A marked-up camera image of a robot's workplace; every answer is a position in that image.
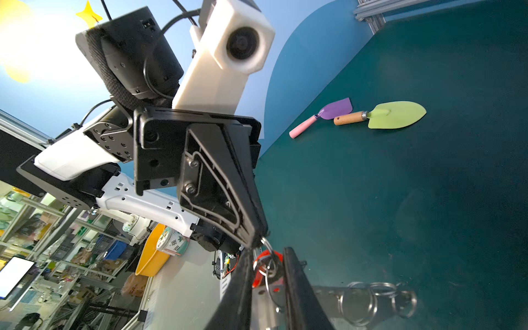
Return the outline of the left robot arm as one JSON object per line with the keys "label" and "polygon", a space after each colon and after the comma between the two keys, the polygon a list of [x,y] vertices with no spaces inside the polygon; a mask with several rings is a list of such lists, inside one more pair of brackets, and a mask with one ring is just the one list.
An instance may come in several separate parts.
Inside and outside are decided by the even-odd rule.
{"label": "left robot arm", "polygon": [[77,34],[111,108],[57,138],[18,172],[79,210],[116,210],[173,228],[209,251],[266,240],[254,181],[261,123],[236,115],[275,31],[253,1],[205,1],[183,70],[150,9]]}

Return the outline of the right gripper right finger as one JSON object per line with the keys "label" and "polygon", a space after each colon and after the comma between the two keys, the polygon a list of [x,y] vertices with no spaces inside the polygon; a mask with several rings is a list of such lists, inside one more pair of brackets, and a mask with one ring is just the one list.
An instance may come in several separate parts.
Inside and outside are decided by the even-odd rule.
{"label": "right gripper right finger", "polygon": [[334,329],[291,247],[283,250],[287,329]]}

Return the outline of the red-capped silver key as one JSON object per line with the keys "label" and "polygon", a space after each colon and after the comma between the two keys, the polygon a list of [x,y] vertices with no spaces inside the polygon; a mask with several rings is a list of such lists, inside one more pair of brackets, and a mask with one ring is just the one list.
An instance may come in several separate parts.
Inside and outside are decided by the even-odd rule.
{"label": "red-capped silver key", "polygon": [[255,273],[252,299],[253,303],[258,305],[255,311],[271,312],[273,310],[277,316],[283,315],[286,312],[283,263],[265,237],[261,239],[261,243],[266,251],[263,251],[252,262]]}

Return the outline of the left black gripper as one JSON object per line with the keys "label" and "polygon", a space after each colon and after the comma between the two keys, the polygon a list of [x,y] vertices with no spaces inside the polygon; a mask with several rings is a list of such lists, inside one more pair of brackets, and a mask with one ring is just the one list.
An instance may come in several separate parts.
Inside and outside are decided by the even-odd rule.
{"label": "left black gripper", "polygon": [[247,116],[145,107],[134,111],[134,183],[178,185],[182,208],[245,248],[268,233],[253,170],[261,123]]}

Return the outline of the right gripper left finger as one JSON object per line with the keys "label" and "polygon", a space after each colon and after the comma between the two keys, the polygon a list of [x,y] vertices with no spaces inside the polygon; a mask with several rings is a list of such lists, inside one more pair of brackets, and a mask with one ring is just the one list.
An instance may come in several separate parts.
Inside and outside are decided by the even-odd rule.
{"label": "right gripper left finger", "polygon": [[228,289],[205,329],[250,329],[254,281],[252,263],[252,250],[244,250]]}

